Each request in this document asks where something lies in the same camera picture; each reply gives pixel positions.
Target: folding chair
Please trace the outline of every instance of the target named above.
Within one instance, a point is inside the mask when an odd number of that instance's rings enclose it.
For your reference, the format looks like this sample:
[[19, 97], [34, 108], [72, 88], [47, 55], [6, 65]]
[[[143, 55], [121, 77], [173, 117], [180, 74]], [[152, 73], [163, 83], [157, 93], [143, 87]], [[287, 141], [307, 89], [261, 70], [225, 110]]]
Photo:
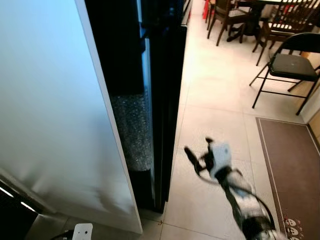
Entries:
[[[253, 81], [249, 85], [251, 86], [256, 79], [263, 79], [260, 90], [256, 96], [252, 108], [255, 108], [255, 105], [261, 93], [279, 94], [304, 99], [298, 112], [296, 113], [296, 115], [299, 115], [302, 108], [305, 106], [308, 98], [310, 97], [311, 93], [313, 92], [315, 86], [317, 85], [319, 76], [317, 75], [316, 70], [312, 67], [310, 61], [307, 58], [299, 55], [281, 54], [283, 49], [290, 50], [290, 52], [303, 51], [320, 54], [320, 33], [299, 33], [289, 37], [285, 42], [282, 43], [282, 45], [275, 52], [271, 60], [263, 67], [263, 69], [259, 72], [259, 74], [253, 79]], [[260, 74], [266, 67], [268, 67], [268, 70], [266, 72], [265, 77], [260, 77]], [[275, 78], [267, 78], [269, 74], [275, 77], [295, 79], [300, 81], [296, 82]], [[288, 90], [289, 92], [302, 81], [313, 82], [313, 85], [307, 96], [300, 96], [263, 90], [263, 87], [267, 79], [273, 81], [294, 83], [295, 85]]]

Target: doormat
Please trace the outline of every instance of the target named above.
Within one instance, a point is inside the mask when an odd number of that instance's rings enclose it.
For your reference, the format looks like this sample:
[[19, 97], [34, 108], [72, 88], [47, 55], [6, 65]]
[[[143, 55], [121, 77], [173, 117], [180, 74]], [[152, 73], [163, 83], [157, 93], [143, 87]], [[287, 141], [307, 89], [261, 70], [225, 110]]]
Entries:
[[280, 230], [320, 239], [320, 151], [309, 127], [256, 118]]

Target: refrigerator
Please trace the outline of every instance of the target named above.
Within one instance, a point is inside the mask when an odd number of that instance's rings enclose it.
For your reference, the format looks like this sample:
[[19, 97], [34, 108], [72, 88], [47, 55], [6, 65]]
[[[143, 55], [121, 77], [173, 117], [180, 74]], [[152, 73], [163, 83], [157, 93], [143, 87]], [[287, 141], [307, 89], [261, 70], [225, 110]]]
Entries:
[[169, 199], [192, 0], [85, 0], [138, 207]]

